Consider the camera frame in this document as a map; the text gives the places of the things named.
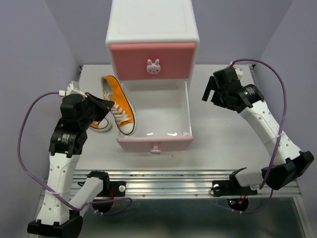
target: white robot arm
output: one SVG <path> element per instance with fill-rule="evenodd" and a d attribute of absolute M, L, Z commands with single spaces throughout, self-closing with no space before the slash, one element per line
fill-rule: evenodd
<path fill-rule="evenodd" d="M 35 221 L 28 225 L 28 233 L 49 237 L 76 238 L 79 236 L 87 204 L 109 187 L 105 172 L 93 171 L 80 191 L 69 202 L 73 174 L 87 139 L 87 129 L 93 121 L 101 121 L 110 111 L 114 102 L 105 101 L 86 93 L 78 83 L 72 82 L 60 106 L 59 119 L 50 143 L 50 173 L 41 210 Z"/>
<path fill-rule="evenodd" d="M 301 176 L 314 160 L 311 152 L 302 152 L 282 131 L 270 113 L 264 96 L 255 85 L 241 86 L 243 72 L 236 67 L 228 67 L 213 73 L 209 78 L 203 101 L 207 101 L 211 90 L 214 105 L 236 111 L 245 119 L 258 135 L 259 139 L 272 156 L 277 139 L 280 139 L 273 166 L 270 168 L 266 184 L 278 190 Z M 216 197 L 256 195 L 256 186 L 264 181 L 268 168 L 242 168 L 229 176 L 229 180 L 214 181 L 213 194 Z"/>

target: purple wall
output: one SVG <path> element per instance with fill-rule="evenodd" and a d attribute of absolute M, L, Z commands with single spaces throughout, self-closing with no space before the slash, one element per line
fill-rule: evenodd
<path fill-rule="evenodd" d="M 291 0 L 192 0 L 200 35 L 197 63 L 259 58 Z M 105 38 L 110 0 L 46 0 L 80 64 L 110 63 Z"/>
<path fill-rule="evenodd" d="M 76 78 L 74 59 L 47 5 L 41 0 L 0 1 L 0 237 L 27 237 L 41 187 L 20 168 L 19 128 L 33 100 L 64 89 Z M 49 143 L 61 98 L 48 96 L 31 113 L 22 139 L 26 166 L 48 175 Z"/>
<path fill-rule="evenodd" d="M 304 151 L 317 157 L 317 1 L 294 0 L 261 59 L 280 73 L 287 91 L 285 131 Z M 272 113 L 282 114 L 282 91 L 278 80 L 256 67 L 259 87 Z M 299 179 L 303 199 L 317 234 L 317 161 Z"/>

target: sneaker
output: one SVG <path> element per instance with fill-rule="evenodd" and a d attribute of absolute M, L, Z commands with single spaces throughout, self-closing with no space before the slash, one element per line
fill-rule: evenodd
<path fill-rule="evenodd" d="M 132 135 L 136 130 L 136 113 L 119 80 L 112 75 L 103 76 L 101 86 L 104 99 L 114 102 L 111 113 L 118 129 L 124 135 Z"/>
<path fill-rule="evenodd" d="M 111 128 L 111 123 L 107 120 L 107 118 L 104 118 L 100 122 L 93 122 L 90 125 L 90 128 L 96 132 L 106 132 Z"/>

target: white shoelace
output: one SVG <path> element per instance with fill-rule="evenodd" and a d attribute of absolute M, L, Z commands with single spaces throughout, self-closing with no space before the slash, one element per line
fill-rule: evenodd
<path fill-rule="evenodd" d="M 131 120 L 131 118 L 128 117 L 128 114 L 125 113 L 125 111 L 122 109 L 122 107 L 120 107 L 119 104 L 117 104 L 116 101 L 114 101 L 114 105 L 111 108 L 111 113 L 113 114 L 114 120 L 117 124 L 121 124 L 124 121 Z"/>

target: shoe tongue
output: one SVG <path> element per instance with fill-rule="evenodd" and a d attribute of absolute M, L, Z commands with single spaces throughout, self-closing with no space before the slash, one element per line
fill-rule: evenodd
<path fill-rule="evenodd" d="M 112 98 L 113 98 L 113 93 L 108 93 L 106 97 L 107 97 L 108 100 L 111 101 Z"/>

